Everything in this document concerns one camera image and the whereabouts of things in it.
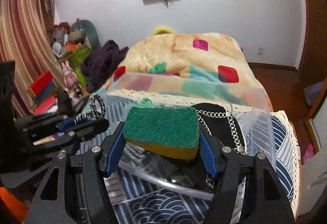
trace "green scouring pad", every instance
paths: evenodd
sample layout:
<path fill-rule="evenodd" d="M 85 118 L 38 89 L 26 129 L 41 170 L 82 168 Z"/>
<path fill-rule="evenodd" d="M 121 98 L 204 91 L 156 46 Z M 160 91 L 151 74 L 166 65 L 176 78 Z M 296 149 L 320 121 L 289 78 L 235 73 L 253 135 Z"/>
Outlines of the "green scouring pad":
<path fill-rule="evenodd" d="M 132 107 L 124 126 L 126 141 L 176 159 L 194 159 L 199 145 L 195 108 Z"/>

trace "wall outlet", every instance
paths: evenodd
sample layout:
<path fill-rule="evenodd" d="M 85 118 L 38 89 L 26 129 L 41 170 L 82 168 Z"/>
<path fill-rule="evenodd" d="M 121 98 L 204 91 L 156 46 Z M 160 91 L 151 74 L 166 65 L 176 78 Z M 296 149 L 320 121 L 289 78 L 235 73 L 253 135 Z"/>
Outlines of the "wall outlet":
<path fill-rule="evenodd" d="M 259 48 L 259 50 L 258 50 L 258 54 L 259 55 L 262 55 L 264 53 L 264 48 Z"/>

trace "striped curtain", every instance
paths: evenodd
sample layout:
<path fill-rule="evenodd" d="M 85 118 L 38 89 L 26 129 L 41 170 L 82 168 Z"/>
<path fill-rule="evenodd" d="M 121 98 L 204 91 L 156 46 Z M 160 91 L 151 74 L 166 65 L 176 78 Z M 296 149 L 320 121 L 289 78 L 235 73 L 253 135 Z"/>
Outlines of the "striped curtain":
<path fill-rule="evenodd" d="M 19 116 L 31 114 L 29 85 L 50 71 L 57 85 L 63 74 L 50 47 L 49 15 L 44 0 L 0 0 L 0 61 L 16 61 L 13 105 Z"/>

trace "metal chain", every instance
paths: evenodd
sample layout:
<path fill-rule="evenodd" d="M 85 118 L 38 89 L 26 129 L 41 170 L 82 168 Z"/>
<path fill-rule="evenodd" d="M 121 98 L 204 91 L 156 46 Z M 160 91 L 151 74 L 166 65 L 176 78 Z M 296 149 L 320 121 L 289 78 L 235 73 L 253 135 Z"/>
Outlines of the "metal chain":
<path fill-rule="evenodd" d="M 209 135 L 212 136 L 212 133 L 210 132 L 209 127 L 207 126 L 207 124 L 205 123 L 205 121 L 203 120 L 203 118 L 200 116 L 200 114 L 206 115 L 210 118 L 227 118 L 228 120 L 228 124 L 229 127 L 231 129 L 231 133 L 232 133 L 232 137 L 235 143 L 236 148 L 234 148 L 234 150 L 236 152 L 239 152 L 241 154 L 245 155 L 245 149 L 242 146 L 240 139 L 238 137 L 238 133 L 236 130 L 236 126 L 234 123 L 234 119 L 232 114 L 226 110 L 226 112 L 210 112 L 210 111 L 205 111 L 205 110 L 197 110 L 197 116 L 198 116 L 198 120 L 203 123 L 205 129 L 208 131 Z"/>

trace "wooden floor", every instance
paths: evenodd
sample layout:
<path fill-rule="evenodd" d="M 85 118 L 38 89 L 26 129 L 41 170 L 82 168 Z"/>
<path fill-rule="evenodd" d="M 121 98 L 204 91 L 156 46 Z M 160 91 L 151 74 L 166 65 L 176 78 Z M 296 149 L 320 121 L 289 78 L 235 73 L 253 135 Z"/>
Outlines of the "wooden floor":
<path fill-rule="evenodd" d="M 296 72 L 283 69 L 251 68 L 254 76 L 264 86 L 274 111 L 284 110 L 293 123 L 303 156 L 310 140 L 303 120 L 309 112 L 305 103 L 305 88 Z"/>

